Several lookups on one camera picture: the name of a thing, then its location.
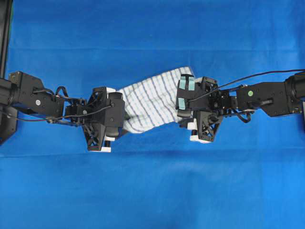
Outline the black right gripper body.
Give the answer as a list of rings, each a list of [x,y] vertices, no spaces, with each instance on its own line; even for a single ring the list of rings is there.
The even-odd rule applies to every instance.
[[[191,116],[183,118],[186,128],[191,131],[190,141],[214,141],[224,114],[217,87],[217,81],[212,78],[203,77],[200,82],[195,79],[195,95],[190,101]]]

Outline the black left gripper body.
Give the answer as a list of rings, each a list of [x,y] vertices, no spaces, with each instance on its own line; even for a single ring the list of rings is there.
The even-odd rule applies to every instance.
[[[85,106],[84,124],[82,130],[86,139],[87,149],[93,152],[111,152],[111,142],[115,137],[106,135],[106,127],[102,124],[102,111],[108,108],[106,99],[108,94],[117,92],[113,88],[94,88]]]

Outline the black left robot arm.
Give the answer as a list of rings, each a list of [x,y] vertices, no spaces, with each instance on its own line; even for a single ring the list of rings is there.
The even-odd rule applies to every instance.
[[[98,87],[89,100],[69,97],[66,88],[53,92],[41,79],[17,71],[0,80],[0,142],[3,144],[17,131],[21,112],[33,118],[31,122],[47,122],[81,127],[87,149],[110,152],[116,138],[116,128],[106,124],[106,110],[114,107],[115,90]]]

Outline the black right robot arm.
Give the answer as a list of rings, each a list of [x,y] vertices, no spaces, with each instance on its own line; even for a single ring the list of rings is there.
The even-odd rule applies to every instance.
[[[305,111],[305,72],[283,82],[265,82],[222,89],[217,81],[204,77],[200,82],[190,74],[182,74],[177,84],[177,115],[184,119],[183,127],[191,130],[191,141],[213,142],[226,117],[236,116],[242,122],[262,109],[269,117],[301,114]]]

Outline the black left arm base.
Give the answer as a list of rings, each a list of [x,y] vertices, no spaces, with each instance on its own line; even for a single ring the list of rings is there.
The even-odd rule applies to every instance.
[[[12,107],[0,107],[0,145],[3,145],[17,130],[17,120],[8,118],[4,113],[18,116],[18,111]]]

